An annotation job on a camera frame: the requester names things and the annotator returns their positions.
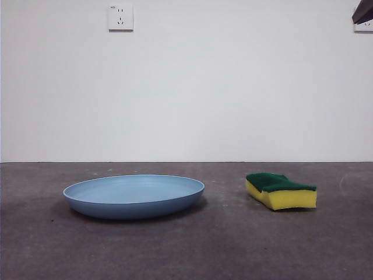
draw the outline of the gray floor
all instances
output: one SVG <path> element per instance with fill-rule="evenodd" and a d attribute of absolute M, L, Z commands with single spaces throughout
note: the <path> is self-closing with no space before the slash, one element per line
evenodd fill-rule
<path fill-rule="evenodd" d="M 318 186 L 316 210 L 273 212 L 252 172 Z M 62 190 L 119 174 L 193 177 L 189 210 L 132 222 L 69 209 Z M 1 164 L 2 279 L 373 279 L 373 163 Z"/>

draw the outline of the wall outlet cover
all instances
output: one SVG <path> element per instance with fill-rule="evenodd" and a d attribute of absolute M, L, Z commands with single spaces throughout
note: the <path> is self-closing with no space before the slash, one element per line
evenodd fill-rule
<path fill-rule="evenodd" d="M 110 5 L 107 12 L 109 31 L 133 31 L 133 5 Z"/>
<path fill-rule="evenodd" d="M 354 25 L 354 32 L 366 32 L 366 33 L 373 33 L 373 19 L 369 22 L 364 22 L 361 24 L 355 24 Z"/>

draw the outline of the sponge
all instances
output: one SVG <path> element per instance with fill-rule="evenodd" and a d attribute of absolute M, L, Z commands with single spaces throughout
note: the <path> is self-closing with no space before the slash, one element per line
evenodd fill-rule
<path fill-rule="evenodd" d="M 295 183 L 281 174 L 248 174 L 246 188 L 256 200 L 272 210 L 316 208 L 316 187 Z"/>

